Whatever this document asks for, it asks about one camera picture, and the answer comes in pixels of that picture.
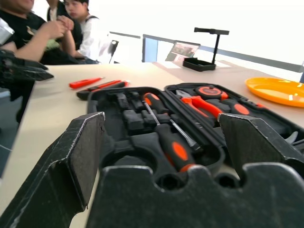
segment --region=table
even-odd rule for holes
[[[96,85],[121,79],[131,80],[131,86],[134,87],[151,86],[158,89],[183,82],[220,84],[254,102],[264,104],[304,127],[301,108],[287,108],[284,105],[262,100],[247,90],[244,84],[246,78],[269,75],[227,62],[225,64],[230,67],[219,67],[215,71],[202,73],[187,68],[168,68],[160,63],[50,66],[49,70],[55,79],[35,84],[5,169],[0,187],[0,214],[17,193],[44,150],[67,128],[72,119],[86,113],[86,102],[80,101],[75,95],[76,90],[68,87],[68,83],[73,81],[105,76],[106,78]],[[89,211],[86,210],[76,215],[70,227],[85,227],[88,213]]]

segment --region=orange plastic tray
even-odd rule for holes
[[[246,80],[257,96],[284,105],[304,107],[304,84],[278,78],[254,77]]]

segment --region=tool kit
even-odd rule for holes
[[[89,200],[87,228],[303,226],[301,127],[219,85],[103,88],[45,151],[0,227],[68,228]],[[220,170],[225,157],[237,175]]]

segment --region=black tool case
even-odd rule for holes
[[[169,85],[165,91],[121,88],[90,95],[88,112],[105,112],[106,132],[100,179],[87,228],[302,226],[304,157],[284,138],[297,131],[295,141],[301,144],[303,129],[219,85],[211,86],[227,93],[254,115],[220,115],[223,118],[219,124],[206,112],[214,121],[210,124],[175,92],[179,89],[197,95],[195,88],[206,85],[210,84]],[[131,93],[138,93],[140,99],[134,101]],[[202,166],[187,172],[177,172],[172,166],[159,146],[155,121],[142,113],[144,107],[135,108],[145,93],[157,95],[170,110],[171,118],[203,148],[192,154]],[[122,94],[126,95],[127,104],[120,101]],[[125,115],[128,110],[133,117]],[[168,123],[161,114],[158,119]],[[173,127],[172,131],[182,137]],[[225,154],[239,177],[217,174]]]

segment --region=screwdriver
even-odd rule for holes
[[[144,96],[145,102],[152,108],[155,109],[158,114],[168,114],[169,115],[169,109],[167,109],[162,101],[152,93],[146,93]],[[194,141],[190,136],[188,136],[172,119],[170,119],[170,122],[173,124],[173,126],[181,133],[181,135],[186,139],[189,146],[196,152],[200,152],[202,149],[198,145],[196,141]]]
[[[187,171],[191,166],[195,165],[190,148],[171,132],[170,125],[166,123],[160,124],[156,115],[145,101],[143,101],[143,104],[156,122],[155,131],[159,135],[162,149],[172,160],[174,167],[178,171]]]

